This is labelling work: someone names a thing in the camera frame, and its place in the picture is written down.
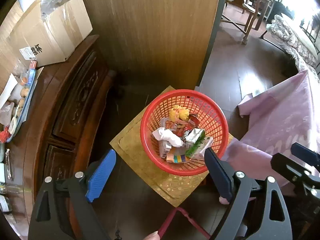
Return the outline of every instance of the tile floor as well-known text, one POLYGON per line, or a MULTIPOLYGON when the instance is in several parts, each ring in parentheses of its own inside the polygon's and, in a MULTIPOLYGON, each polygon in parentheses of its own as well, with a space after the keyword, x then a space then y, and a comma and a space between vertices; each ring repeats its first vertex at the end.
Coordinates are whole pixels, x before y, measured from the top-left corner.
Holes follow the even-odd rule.
MULTIPOLYGON (((224 13, 245 18, 231 6, 224 13)), ((292 64, 282 51, 258 39, 263 28, 252 30, 248 44, 242 45, 242 33, 231 24, 221 23, 201 85, 197 88, 220 105, 228 119, 230 133, 239 139, 247 131, 248 118, 240 118, 237 104, 244 95, 260 93, 283 81, 286 78, 283 70, 292 64)), ((91 160, 98 160, 110 148, 111 139, 162 90, 164 87, 151 89, 141 84, 111 89, 91 160)), ((218 197, 212 180, 207 177, 207 184, 199 186, 181 206, 212 234, 225 211, 218 197)), ((158 230, 172 208, 119 156, 100 198, 92 205, 111 239, 116 238, 115 232, 119 229, 123 240, 142 240, 158 230)), ((177 215, 163 239, 205 238, 182 215, 177 215)))

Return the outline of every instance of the chair leg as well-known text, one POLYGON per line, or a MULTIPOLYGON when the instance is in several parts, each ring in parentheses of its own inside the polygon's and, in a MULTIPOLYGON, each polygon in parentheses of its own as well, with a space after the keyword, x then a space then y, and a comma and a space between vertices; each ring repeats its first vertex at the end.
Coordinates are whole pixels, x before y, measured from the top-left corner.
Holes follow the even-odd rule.
POLYGON ((249 16, 248 16, 247 22, 246 22, 246 24, 245 24, 245 27, 244 27, 244 31, 245 31, 245 32, 246 32, 247 29, 248 29, 248 26, 249 26, 251 17, 252 17, 252 14, 250 13, 249 16))
POLYGON ((244 35, 243 40, 242 40, 242 44, 247 44, 248 35, 249 35, 249 32, 250 32, 250 30, 252 28, 253 22, 256 19, 256 17, 257 17, 257 15, 254 14, 254 16, 252 17, 252 19, 251 19, 251 21, 249 23, 249 26, 248 26, 246 32, 245 32, 245 35, 244 35))

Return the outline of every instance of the gold placemat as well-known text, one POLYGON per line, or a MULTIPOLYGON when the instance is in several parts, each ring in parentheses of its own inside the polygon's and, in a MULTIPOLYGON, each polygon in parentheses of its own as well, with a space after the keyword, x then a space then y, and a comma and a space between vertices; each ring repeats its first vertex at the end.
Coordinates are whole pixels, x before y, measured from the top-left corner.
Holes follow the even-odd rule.
MULTIPOLYGON (((162 93, 174 90, 167 87, 162 93)), ((177 176, 158 168, 147 156, 140 140, 140 123, 145 107, 113 140, 111 146, 151 188, 174 207, 178 207, 207 176, 177 176)))

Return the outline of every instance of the pink tablecloth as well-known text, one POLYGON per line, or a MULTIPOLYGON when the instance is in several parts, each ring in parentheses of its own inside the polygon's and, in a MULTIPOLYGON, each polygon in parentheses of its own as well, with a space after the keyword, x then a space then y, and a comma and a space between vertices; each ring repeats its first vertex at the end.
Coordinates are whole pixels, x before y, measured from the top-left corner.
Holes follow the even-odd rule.
MULTIPOLYGON (((249 130, 240 141, 231 141, 223 160, 236 171, 255 179, 275 177, 283 192, 289 194, 292 184, 272 170, 270 160, 278 152, 298 160, 290 152, 294 142, 319 152, 320 86, 317 80, 308 70, 301 71, 254 98, 246 96, 238 107, 240 115, 250 115, 249 130)), ((300 163, 318 175, 313 167, 300 163)))

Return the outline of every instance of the carved wood panel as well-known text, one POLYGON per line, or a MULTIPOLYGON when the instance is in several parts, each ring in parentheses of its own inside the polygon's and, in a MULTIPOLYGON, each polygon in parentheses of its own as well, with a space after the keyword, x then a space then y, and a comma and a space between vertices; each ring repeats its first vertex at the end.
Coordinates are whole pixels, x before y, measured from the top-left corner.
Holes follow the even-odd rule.
POLYGON ((53 135, 71 142, 79 139, 106 69, 97 52, 91 51, 66 95, 53 135))
POLYGON ((44 166, 44 177, 67 179, 70 177, 74 153, 49 145, 44 166))

